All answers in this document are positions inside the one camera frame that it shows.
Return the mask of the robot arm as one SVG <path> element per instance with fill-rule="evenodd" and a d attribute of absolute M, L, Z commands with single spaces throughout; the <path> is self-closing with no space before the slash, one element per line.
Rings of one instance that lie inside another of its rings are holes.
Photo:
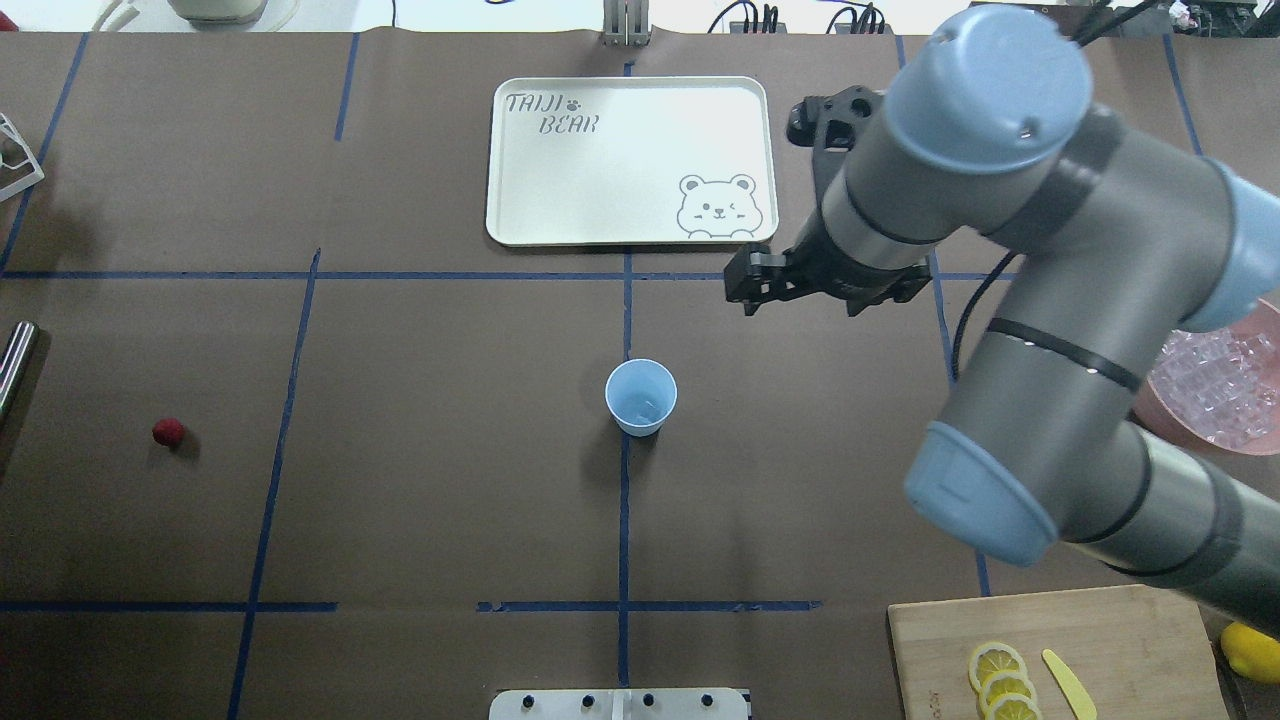
<path fill-rule="evenodd" d="M 905 301 L 963 227 L 1021 268 L 905 480 L 911 506 L 991 559 L 1059 542 L 1277 634 L 1277 502 L 1128 415 L 1174 331 L 1248 316 L 1277 287 L 1277 199 L 1093 100 L 1082 47 L 1004 4 L 942 23 L 870 113 L 833 96 L 815 209 L 778 255 L 744 245 L 724 295 Z"/>

